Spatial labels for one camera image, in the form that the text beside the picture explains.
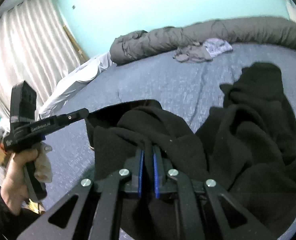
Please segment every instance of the silver screw head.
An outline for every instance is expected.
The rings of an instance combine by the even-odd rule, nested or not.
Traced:
[[[170,176],[177,176],[177,175],[179,174],[179,171],[177,171],[176,169],[170,169],[170,170],[168,171],[168,174],[169,174]]]
[[[206,185],[207,185],[208,187],[214,187],[214,186],[217,185],[217,183],[216,183],[216,181],[213,180],[213,179],[207,179],[207,180],[206,180]]]
[[[91,180],[90,179],[83,179],[80,184],[83,186],[83,187],[88,187],[90,184],[91,184]]]
[[[121,170],[119,170],[119,174],[121,176],[127,176],[129,174],[129,170],[127,170],[127,169],[121,169]]]

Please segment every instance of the white curtain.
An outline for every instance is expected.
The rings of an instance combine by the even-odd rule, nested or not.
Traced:
[[[53,0],[25,0],[0,18],[0,103],[10,109],[13,85],[37,92],[37,112],[56,84],[80,65]]]

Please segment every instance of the black cloth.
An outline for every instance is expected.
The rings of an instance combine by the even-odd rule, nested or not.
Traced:
[[[38,214],[28,209],[22,209],[20,214],[15,216],[0,195],[0,240],[5,240],[5,237],[15,240],[38,217]]]
[[[138,146],[145,150],[144,197],[123,202],[121,228],[134,239],[176,239],[173,204],[150,194],[153,144],[191,179],[215,179],[275,236],[296,217],[296,120],[280,69],[255,63],[220,88],[223,108],[212,107],[195,134],[154,100],[110,106],[86,120],[95,180],[123,168]]]

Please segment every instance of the blue bedsheet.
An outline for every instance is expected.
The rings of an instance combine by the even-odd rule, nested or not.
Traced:
[[[234,44],[232,47],[233,52],[206,63],[179,63],[170,51],[111,67],[68,101],[58,114],[83,107],[92,112],[120,102],[153,98],[163,109],[181,116],[195,132],[208,117],[211,106],[222,106],[219,84],[236,81],[242,67],[264,61],[282,70],[284,93],[296,115],[296,51],[275,45]],[[82,177],[92,176],[95,158],[89,148],[84,121],[48,135],[46,143],[53,147],[49,158],[54,178],[43,201],[50,208]],[[289,240],[295,231],[296,220],[280,239]]]

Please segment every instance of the lavender cloth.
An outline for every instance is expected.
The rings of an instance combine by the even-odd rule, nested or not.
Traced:
[[[202,46],[206,47],[207,52],[212,58],[217,57],[226,51],[232,51],[232,47],[227,41],[218,38],[207,39]]]

